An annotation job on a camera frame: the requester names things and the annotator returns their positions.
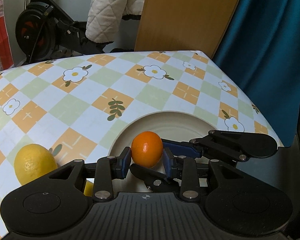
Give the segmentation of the orange tomato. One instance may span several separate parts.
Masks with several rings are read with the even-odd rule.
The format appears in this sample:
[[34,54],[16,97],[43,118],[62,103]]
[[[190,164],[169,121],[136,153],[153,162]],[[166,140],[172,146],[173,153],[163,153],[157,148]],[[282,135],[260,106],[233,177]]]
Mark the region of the orange tomato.
[[163,143],[157,133],[145,131],[132,141],[131,152],[135,164],[145,168],[153,168],[162,157]]

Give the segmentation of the yellow lemon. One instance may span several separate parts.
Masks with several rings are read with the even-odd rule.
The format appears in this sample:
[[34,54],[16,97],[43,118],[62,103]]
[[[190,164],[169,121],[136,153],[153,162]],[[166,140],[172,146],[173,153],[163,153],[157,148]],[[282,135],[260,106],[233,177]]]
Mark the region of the yellow lemon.
[[25,185],[53,170],[57,163],[46,148],[38,144],[22,147],[14,160],[15,175],[21,185]]
[[89,180],[87,180],[87,182],[85,184],[84,195],[87,197],[92,197],[93,196],[93,187],[94,187],[94,184],[92,182],[90,182]]

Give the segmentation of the beige round plate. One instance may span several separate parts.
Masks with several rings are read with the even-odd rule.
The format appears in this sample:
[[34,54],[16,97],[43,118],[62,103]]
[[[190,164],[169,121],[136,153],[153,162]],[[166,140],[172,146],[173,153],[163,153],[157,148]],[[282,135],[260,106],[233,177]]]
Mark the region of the beige round plate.
[[[144,131],[157,133],[162,139],[173,141],[187,141],[193,138],[202,138],[208,132],[218,129],[207,121],[194,115],[181,112],[163,111],[152,113],[136,119],[126,126],[113,141],[109,154],[118,157],[126,146],[131,146],[133,139]],[[119,192],[152,192],[142,180],[134,177],[128,171],[125,179],[114,179],[114,194]]]

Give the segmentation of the checkered floral tablecloth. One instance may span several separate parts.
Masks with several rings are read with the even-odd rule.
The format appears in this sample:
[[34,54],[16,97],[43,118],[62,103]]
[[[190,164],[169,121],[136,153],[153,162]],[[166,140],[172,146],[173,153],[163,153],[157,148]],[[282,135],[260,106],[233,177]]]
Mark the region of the checkered floral tablecloth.
[[[135,119],[185,112],[229,131],[276,134],[259,109],[202,51],[70,57],[0,72],[0,203],[19,187],[14,159],[25,145],[57,163],[95,162]],[[0,238],[7,230],[0,217]]]

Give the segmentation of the teal curtain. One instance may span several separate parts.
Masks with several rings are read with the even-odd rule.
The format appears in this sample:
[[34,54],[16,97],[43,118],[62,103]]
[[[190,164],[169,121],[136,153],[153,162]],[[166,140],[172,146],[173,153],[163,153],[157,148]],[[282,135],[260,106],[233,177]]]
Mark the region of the teal curtain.
[[239,0],[213,61],[290,145],[300,105],[300,0]]

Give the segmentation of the wooden board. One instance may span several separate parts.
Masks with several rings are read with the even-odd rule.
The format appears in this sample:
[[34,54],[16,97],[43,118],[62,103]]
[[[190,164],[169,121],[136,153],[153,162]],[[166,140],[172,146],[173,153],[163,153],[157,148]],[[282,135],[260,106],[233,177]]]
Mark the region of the wooden board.
[[239,0],[145,0],[136,51],[215,54]]

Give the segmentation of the black exercise bike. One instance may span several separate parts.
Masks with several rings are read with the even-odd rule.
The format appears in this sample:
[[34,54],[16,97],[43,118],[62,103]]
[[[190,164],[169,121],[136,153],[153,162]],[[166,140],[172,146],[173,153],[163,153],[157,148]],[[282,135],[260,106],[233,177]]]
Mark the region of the black exercise bike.
[[[130,16],[121,20],[140,18]],[[28,63],[50,59],[58,47],[81,54],[102,53],[112,42],[89,40],[85,35],[86,26],[87,20],[73,20],[54,0],[30,0],[17,19],[15,37]]]

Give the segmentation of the white quilted blanket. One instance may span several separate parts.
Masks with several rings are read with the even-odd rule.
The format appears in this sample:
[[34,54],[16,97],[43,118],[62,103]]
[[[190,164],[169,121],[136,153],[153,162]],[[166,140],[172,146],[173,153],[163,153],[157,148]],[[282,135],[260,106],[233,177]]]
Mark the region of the white quilted blanket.
[[145,0],[91,0],[86,37],[95,43],[115,40],[123,17],[141,16]]

